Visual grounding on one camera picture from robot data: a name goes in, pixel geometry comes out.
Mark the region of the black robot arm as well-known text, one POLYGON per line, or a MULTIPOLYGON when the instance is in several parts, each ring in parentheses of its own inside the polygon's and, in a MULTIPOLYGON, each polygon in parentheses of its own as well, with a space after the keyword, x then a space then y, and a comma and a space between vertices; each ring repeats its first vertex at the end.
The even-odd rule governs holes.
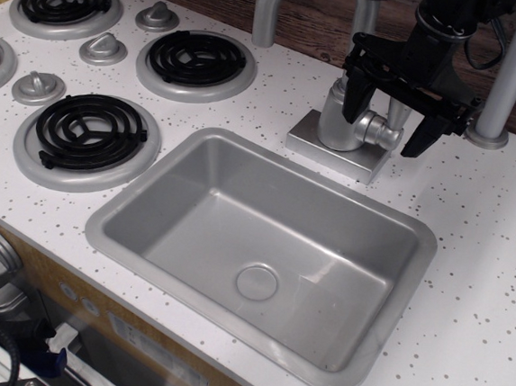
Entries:
POLYGON ((490 23, 500 47, 506 47, 499 18, 514 6, 514 0, 423 0, 405 41, 354 34, 343 64, 349 79, 345 120, 355 121, 381 90, 423 115, 401 151, 404 157, 418 157, 444 134, 462 135, 484 99, 457 75, 453 58, 458 49, 469 48, 481 22, 490 23))

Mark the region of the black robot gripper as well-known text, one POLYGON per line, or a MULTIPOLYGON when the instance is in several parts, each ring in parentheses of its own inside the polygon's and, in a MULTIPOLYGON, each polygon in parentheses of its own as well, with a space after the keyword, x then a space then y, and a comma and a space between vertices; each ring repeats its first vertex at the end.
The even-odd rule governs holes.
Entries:
POLYGON ((343 65, 348 76, 343 116, 356 121, 376 89, 422 114, 403 157, 419 157, 443 134, 462 134, 479 110, 480 98, 454 70, 459 41, 417 24, 406 41, 358 32, 352 43, 343 65))

